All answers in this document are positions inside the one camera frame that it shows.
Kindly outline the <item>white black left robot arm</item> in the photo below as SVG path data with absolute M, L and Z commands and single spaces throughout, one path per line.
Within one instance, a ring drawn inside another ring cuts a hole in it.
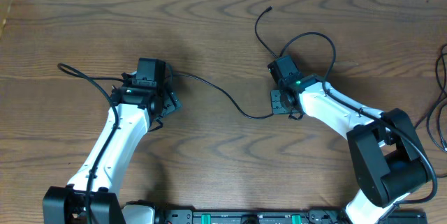
M 105 126 L 82 167 L 64 187 L 51 186 L 43 198 L 45 223 L 159 223 L 156 208 L 142 200 L 121 207 L 118 195 L 141 139 L 162 128 L 162 118 L 181 106 L 172 90 L 172 68 L 141 58 L 124 73 L 121 87 L 104 92 L 110 105 Z

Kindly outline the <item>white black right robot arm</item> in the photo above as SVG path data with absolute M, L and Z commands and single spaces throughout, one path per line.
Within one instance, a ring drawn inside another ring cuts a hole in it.
M 397 210 L 433 171 L 404 111 L 364 106 L 322 77 L 304 76 L 289 56 L 275 59 L 268 70 L 277 85 L 273 113 L 316 118 L 348 142 L 359 191 L 338 214 L 326 214 L 326 223 L 426 223 L 423 212 Z

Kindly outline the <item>black cable blue connector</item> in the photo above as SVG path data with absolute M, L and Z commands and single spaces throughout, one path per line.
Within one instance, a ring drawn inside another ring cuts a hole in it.
M 439 87 L 439 95 L 437 99 L 429 106 L 427 112 L 416 122 L 415 129 L 425 121 L 427 134 L 431 141 L 442 152 L 446 153 L 446 137 L 441 126 L 441 116 L 446 111 L 446 44 L 443 44 L 439 50 L 439 55 L 435 61 L 434 67 L 435 78 Z M 436 123 L 436 131 L 439 140 L 435 140 L 430 128 L 430 121 L 434 117 Z

